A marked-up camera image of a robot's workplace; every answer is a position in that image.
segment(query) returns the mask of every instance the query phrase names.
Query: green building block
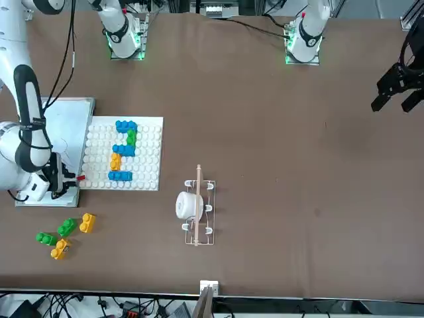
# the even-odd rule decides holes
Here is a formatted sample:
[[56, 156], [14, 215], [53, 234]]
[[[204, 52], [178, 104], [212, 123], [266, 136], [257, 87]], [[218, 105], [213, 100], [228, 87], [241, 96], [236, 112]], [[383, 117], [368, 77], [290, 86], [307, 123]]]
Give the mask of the green building block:
[[74, 219], [67, 219], [64, 221], [64, 224], [59, 226], [58, 233], [61, 237], [68, 237], [76, 227], [77, 221]]
[[132, 129], [129, 129], [127, 134], [128, 134], [127, 144], [130, 144], [131, 146], [135, 147], [135, 142], [137, 140], [136, 132], [133, 131]]
[[35, 236], [35, 239], [37, 242], [40, 242], [42, 244], [48, 245], [48, 246], [55, 246], [56, 243], [58, 242], [58, 239], [50, 234], [46, 234], [46, 233], [38, 233]]

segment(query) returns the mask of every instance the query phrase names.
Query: white baseplate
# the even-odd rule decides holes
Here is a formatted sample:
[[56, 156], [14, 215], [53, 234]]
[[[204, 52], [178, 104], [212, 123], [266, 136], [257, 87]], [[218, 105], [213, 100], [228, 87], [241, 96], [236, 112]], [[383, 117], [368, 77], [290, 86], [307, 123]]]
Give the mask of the white baseplate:
[[[112, 146], [126, 145], [127, 134], [118, 133], [116, 121], [137, 124], [135, 157], [122, 157], [120, 171], [132, 172], [132, 181], [109, 181]], [[162, 153], [163, 117], [93, 116], [85, 139], [81, 189], [158, 191]]]

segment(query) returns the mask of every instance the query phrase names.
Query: black cable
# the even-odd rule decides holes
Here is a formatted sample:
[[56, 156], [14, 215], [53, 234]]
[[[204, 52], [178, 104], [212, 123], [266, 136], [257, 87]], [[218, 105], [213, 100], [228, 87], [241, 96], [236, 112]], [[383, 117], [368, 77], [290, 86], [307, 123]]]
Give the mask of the black cable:
[[67, 303], [69, 303], [71, 300], [73, 300], [73, 298], [75, 298], [75, 297], [76, 297], [76, 295], [71, 295], [71, 296], [67, 296], [67, 297], [69, 297], [69, 298], [68, 298], [68, 299], [66, 299], [66, 297], [65, 297], [65, 298], [63, 298], [63, 296], [62, 296], [62, 295], [60, 296], [60, 299], [62, 299], [63, 303], [61, 304], [61, 308], [60, 308], [60, 310], [59, 310], [58, 317], [60, 317], [60, 314], [61, 314], [61, 312], [62, 312], [62, 310], [63, 310], [63, 309], [65, 309], [66, 315], [67, 315], [69, 318], [71, 317], [71, 315], [70, 315], [70, 314], [69, 314], [69, 312], [68, 312], [68, 308], [66, 307], [66, 304], [67, 304]]
[[165, 307], [164, 308], [167, 308], [167, 306], [169, 306], [173, 301], [175, 301], [174, 299], [173, 300], [171, 300], [169, 303], [167, 303], [166, 305], [165, 305]]
[[275, 8], [276, 6], [278, 6], [280, 3], [283, 3], [283, 5], [285, 5], [286, 4], [286, 2], [287, 2], [287, 0], [279, 0], [279, 1], [277, 1], [276, 2], [276, 4], [275, 5], [273, 5], [268, 11], [266, 11], [265, 13], [264, 13], [264, 15], [266, 15], [267, 13], [269, 13], [269, 12], [271, 12], [272, 11], [272, 9], [273, 8]]
[[130, 7], [130, 9], [134, 11], [134, 13], [137, 13], [137, 10], [134, 9], [134, 7], [132, 5], [129, 5], [129, 3], [127, 3], [127, 7]]
[[272, 16], [270, 16], [268, 13], [264, 13], [264, 15], [263, 15], [264, 17], [267, 17], [267, 18], [269, 18], [277, 27], [280, 27], [280, 28], [284, 28], [285, 27], [285, 25], [281, 25], [280, 23], [278, 23]]
[[260, 31], [260, 32], [265, 33], [265, 34], [279, 36], [280, 38], [285, 38], [287, 40], [290, 39], [290, 37], [288, 35], [278, 34], [278, 33], [274, 33], [274, 32], [271, 32], [271, 31], [267, 31], [267, 30], [258, 28], [257, 26], [248, 25], [247, 23], [244, 23], [244, 22], [241, 22], [241, 21], [238, 21], [238, 20], [225, 20], [225, 21], [231, 21], [231, 22], [234, 22], [234, 23], [238, 23], [240, 25], [244, 25], [245, 27], [248, 27], [248, 28], [253, 28], [254, 30]]
[[140, 305], [135, 305], [134, 307], [131, 307], [130, 309], [128, 309], [127, 311], [132, 311], [133, 309], [137, 308], [137, 307], [143, 307], [143, 311], [154, 301], [155, 299], [152, 300], [148, 300], [145, 301], [144, 303], [141, 303]]
[[226, 308], [230, 312], [230, 316], [227, 316], [227, 317], [235, 318], [233, 310], [226, 303], [222, 301], [215, 301], [215, 303], [222, 305], [224, 308]]
[[100, 305], [104, 318], [106, 318], [107, 316], [106, 316], [105, 308], [103, 307], [103, 301], [101, 300], [100, 296], [99, 296], [99, 301], [97, 303]]
[[[70, 24], [69, 24], [69, 30], [68, 30], [68, 38], [66, 40], [66, 49], [65, 49], [65, 53], [64, 53], [64, 58], [63, 58], [62, 63], [60, 65], [59, 73], [58, 73], [58, 75], [56, 77], [56, 81], [54, 82], [52, 91], [50, 92], [50, 95], [48, 96], [48, 99], [47, 99], [47, 102], [46, 102], [46, 106], [45, 106], [45, 108], [43, 108], [43, 114], [46, 112], [47, 108], [49, 108], [51, 105], [53, 105], [54, 102], [59, 98], [59, 96], [62, 94], [63, 90], [65, 90], [66, 86], [68, 86], [68, 84], [69, 84], [69, 82], [70, 82], [70, 80], [71, 80], [71, 78], [72, 78], [72, 76], [74, 74], [74, 58], [75, 58], [74, 18], [75, 18], [75, 10], [76, 10], [76, 0], [72, 0], [72, 4], [71, 4], [71, 17], [70, 17]], [[71, 35], [72, 35], [72, 51], [73, 51], [73, 56], [72, 56], [72, 59], [73, 60], [72, 60], [72, 71], [71, 71], [71, 75], [70, 75], [69, 79], [67, 80], [66, 84], [60, 90], [59, 94], [57, 94], [57, 96], [53, 100], [53, 102], [50, 102], [50, 100], [52, 99], [52, 96], [54, 94], [54, 91], [56, 90], [56, 87], [57, 87], [57, 85], [59, 83], [60, 76], [62, 75], [66, 58], [68, 57], [68, 50], [69, 50]]]
[[12, 199], [14, 199], [17, 202], [25, 202], [26, 200], [29, 199], [29, 196], [28, 195], [25, 197], [25, 199], [18, 199], [17, 197], [15, 197], [13, 195], [13, 193], [11, 192], [11, 190], [7, 190], [7, 193], [12, 197]]
[[116, 299], [115, 299], [115, 297], [112, 297], [112, 299], [113, 299], [113, 301], [118, 305], [118, 307], [119, 308], [123, 308], [124, 307], [124, 304], [123, 303], [119, 303]]
[[151, 311], [150, 313], [144, 313], [144, 315], [145, 315], [145, 316], [150, 316], [151, 314], [153, 314], [153, 311], [154, 311], [154, 304], [155, 304], [156, 302], [158, 302], [158, 303], [159, 303], [159, 301], [158, 301], [157, 299], [153, 299], [153, 307], [152, 307], [152, 311]]
[[50, 316], [52, 316], [52, 307], [56, 303], [56, 301], [54, 301], [55, 298], [56, 298], [55, 295], [52, 296], [52, 300], [50, 300], [50, 305], [48, 306], [47, 310], [44, 312], [44, 315], [42, 316], [42, 318], [45, 318], [48, 312], [50, 312]]
[[306, 9], [307, 6], [308, 5], [304, 6], [302, 9], [300, 9], [300, 11], [298, 13], [296, 13], [295, 17], [297, 17], [298, 15], [300, 15], [301, 12]]

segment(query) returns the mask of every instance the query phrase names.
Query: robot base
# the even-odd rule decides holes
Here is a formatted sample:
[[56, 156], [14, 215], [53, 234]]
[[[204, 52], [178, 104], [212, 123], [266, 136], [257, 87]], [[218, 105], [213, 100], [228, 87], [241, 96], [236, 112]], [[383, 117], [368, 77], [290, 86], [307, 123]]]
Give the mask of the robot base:
[[[140, 43], [140, 48], [134, 52], [134, 54], [124, 60], [134, 60], [134, 61], [143, 61], [146, 55], [146, 43], [147, 43], [147, 31], [148, 31], [148, 21], [149, 21], [149, 13], [146, 13], [144, 20], [140, 20], [139, 17], [134, 18], [135, 24], [135, 32], [134, 39], [136, 43]], [[118, 57], [111, 48], [111, 39], [107, 36], [107, 42], [109, 44], [109, 49], [111, 50], [111, 60], [122, 60], [122, 58]]]
[[[295, 35], [295, 31], [294, 31], [294, 23], [295, 21], [291, 21], [290, 24], [288, 25], [288, 28], [284, 29], [284, 35], [288, 35], [290, 36], [290, 38], [292, 38]], [[299, 62], [298, 60], [296, 60], [292, 54], [288, 51], [288, 46], [290, 45], [291, 40], [287, 40], [284, 39], [284, 45], [286, 47], [286, 64], [287, 65], [292, 65], [292, 64], [303, 64], [303, 65], [319, 65], [319, 46], [318, 46], [318, 50], [317, 50], [317, 55], [308, 63], [303, 63], [303, 62]]]

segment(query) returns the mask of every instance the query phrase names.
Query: white cup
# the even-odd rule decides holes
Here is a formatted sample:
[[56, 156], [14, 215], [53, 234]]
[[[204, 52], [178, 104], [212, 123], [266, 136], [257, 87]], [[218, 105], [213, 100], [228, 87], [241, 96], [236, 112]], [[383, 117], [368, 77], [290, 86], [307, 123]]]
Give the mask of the white cup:
[[[186, 220], [190, 217], [196, 216], [196, 194], [181, 192], [175, 204], [177, 217], [181, 220]], [[200, 196], [199, 200], [199, 219], [203, 215], [203, 198]]]

